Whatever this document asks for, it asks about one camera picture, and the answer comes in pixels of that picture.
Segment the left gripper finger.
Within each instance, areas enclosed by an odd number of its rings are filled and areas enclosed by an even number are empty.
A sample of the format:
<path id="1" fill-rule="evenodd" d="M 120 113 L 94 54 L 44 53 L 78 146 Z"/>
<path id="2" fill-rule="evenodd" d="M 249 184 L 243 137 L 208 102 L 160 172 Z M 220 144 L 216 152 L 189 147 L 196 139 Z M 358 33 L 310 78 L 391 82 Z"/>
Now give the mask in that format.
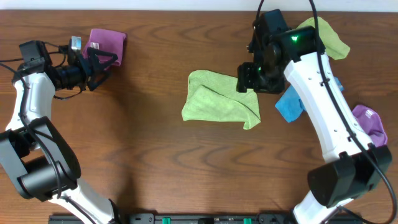
<path id="1" fill-rule="evenodd" d="M 117 60 L 118 55 L 111 52 L 105 52 L 92 47 L 87 48 L 88 60 L 96 72 L 107 71 Z"/>
<path id="2" fill-rule="evenodd" d="M 88 79 L 87 87 L 89 91 L 94 91 L 100 85 L 102 85 L 109 77 L 111 73 L 106 70 L 96 71 L 94 72 Z"/>

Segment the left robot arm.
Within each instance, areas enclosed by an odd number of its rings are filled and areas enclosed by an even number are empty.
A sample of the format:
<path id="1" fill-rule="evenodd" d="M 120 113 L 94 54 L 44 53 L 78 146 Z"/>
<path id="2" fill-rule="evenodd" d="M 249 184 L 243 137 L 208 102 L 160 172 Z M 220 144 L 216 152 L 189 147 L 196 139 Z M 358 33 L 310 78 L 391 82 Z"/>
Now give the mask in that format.
<path id="1" fill-rule="evenodd" d="M 95 90 L 118 55 L 89 47 L 84 57 L 80 38 L 72 37 L 58 47 L 63 60 L 54 66 L 46 46 L 40 40 L 19 46 L 22 63 L 11 71 L 14 112 L 1 133 L 2 168 L 25 199 L 57 204 L 83 223 L 125 223 L 116 204 L 81 178 L 75 153 L 50 120 L 56 91 Z"/>

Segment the large green cloth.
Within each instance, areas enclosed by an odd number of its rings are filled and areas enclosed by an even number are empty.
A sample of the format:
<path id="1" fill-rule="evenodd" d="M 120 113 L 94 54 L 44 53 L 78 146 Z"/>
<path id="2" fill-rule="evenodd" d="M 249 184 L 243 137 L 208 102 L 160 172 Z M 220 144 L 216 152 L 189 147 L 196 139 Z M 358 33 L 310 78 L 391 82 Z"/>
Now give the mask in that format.
<path id="1" fill-rule="evenodd" d="M 209 70 L 195 70 L 188 76 L 184 121 L 242 122 L 248 130 L 261 122 L 257 94 L 236 91 L 238 79 Z"/>

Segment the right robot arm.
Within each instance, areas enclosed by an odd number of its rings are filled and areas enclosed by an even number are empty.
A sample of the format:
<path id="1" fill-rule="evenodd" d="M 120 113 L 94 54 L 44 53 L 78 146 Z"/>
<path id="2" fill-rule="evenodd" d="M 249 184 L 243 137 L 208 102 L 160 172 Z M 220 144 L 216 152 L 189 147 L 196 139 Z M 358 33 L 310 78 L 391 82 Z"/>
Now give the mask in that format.
<path id="1" fill-rule="evenodd" d="M 387 182 L 387 146 L 375 146 L 342 95 L 317 26 L 291 29 L 275 9 L 258 13 L 248 51 L 238 67 L 237 90 L 277 94 L 290 84 L 315 128 L 325 164 L 307 175 L 309 192 L 291 223 L 326 223 L 346 205 Z"/>

